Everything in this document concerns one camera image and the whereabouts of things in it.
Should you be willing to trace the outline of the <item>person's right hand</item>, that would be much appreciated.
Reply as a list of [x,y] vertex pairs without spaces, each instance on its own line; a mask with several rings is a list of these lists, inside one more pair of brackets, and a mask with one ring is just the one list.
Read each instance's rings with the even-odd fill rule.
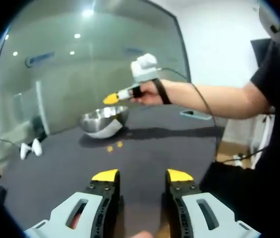
[[139,103],[143,106],[162,105],[163,101],[152,81],[147,81],[140,85],[142,96],[131,98],[132,103]]

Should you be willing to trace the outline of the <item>person's left hand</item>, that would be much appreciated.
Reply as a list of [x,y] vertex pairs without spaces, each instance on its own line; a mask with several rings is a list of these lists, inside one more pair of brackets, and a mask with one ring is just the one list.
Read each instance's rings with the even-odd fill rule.
[[154,234],[148,231],[141,231],[135,235],[133,235],[131,238],[156,238]]

